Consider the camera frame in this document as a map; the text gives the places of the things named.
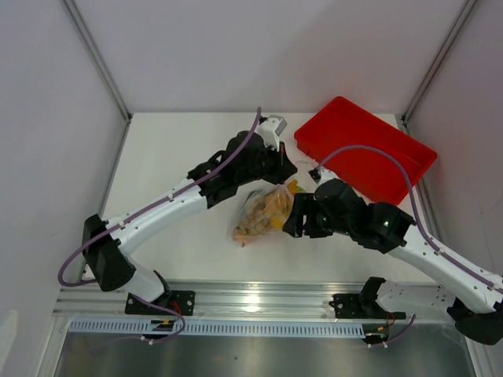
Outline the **clear pink zip top bag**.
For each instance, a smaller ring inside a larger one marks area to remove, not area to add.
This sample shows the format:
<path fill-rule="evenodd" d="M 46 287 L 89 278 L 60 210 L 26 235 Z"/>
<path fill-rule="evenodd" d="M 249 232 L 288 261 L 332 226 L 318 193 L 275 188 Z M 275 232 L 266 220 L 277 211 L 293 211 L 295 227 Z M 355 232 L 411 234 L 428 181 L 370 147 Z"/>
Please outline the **clear pink zip top bag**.
<path fill-rule="evenodd" d="M 296 179 L 250 191 L 231 222 L 230 239 L 245 247 L 281 232 L 292 213 L 295 195 L 306 192 Z"/>

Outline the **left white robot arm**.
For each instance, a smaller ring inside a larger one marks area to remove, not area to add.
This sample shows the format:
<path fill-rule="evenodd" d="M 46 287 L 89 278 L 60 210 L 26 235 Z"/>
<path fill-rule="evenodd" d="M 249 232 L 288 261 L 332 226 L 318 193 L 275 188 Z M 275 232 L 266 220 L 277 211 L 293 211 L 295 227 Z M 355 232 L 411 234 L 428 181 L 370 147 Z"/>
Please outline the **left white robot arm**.
<path fill-rule="evenodd" d="M 83 257 L 104 292 L 125 289 L 142 299 L 151 313 L 164 313 L 171 290 L 157 271 L 134 263 L 129 256 L 166 227 L 206 211 L 235 196 L 248 183 L 284 183 L 297 171 L 285 144 L 273 131 L 240 132 L 226 149 L 199 164 L 168 194 L 141 210 L 103 220 L 97 214 L 83 226 Z"/>

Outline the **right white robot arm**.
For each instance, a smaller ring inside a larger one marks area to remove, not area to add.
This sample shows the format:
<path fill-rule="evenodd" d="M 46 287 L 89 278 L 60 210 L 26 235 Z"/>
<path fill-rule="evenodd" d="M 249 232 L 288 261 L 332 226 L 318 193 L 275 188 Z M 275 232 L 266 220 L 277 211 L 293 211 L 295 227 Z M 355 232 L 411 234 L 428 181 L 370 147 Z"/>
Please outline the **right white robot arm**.
<path fill-rule="evenodd" d="M 367 250 L 408 263 L 437 283 L 412 287 L 372 276 L 356 303 L 333 297 L 330 305 L 336 317 L 441 315 L 472 341 L 487 346 L 501 341 L 502 277 L 456 254 L 395 205 L 366 203 L 347 183 L 333 178 L 320 183 L 313 193 L 295 195 L 282 230 L 295 238 L 348 236 Z"/>

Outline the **yellow ginger toy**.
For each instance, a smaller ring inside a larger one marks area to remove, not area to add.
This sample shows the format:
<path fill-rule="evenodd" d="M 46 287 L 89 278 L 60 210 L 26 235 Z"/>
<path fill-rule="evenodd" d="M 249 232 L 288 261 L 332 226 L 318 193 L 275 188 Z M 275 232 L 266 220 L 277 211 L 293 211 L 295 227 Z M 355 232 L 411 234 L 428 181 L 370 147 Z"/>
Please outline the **yellow ginger toy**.
<path fill-rule="evenodd" d="M 292 196 L 300 193 L 306 193 L 307 191 L 299 185 L 296 179 L 292 179 L 286 184 L 286 187 Z"/>

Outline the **brown longan bunch toy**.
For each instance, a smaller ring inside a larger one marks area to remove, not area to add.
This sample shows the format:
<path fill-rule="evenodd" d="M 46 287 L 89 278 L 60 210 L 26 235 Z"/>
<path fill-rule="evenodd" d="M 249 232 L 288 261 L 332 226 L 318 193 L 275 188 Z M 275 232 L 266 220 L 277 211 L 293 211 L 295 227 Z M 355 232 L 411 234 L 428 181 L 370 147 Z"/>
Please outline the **brown longan bunch toy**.
<path fill-rule="evenodd" d="M 274 191 L 253 196 L 240 210 L 232 239 L 242 246 L 282 230 L 292 209 L 292 196 Z"/>

